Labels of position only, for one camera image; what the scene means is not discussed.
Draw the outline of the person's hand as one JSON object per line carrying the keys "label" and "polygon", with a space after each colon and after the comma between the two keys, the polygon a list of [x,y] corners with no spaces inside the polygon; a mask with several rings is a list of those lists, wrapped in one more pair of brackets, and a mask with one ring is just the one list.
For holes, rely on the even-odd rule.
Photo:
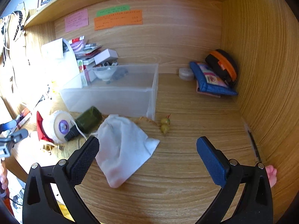
{"label": "person's hand", "polygon": [[272,188],[277,183],[277,169],[272,165],[268,165],[266,166],[266,173],[269,179],[270,187]]}

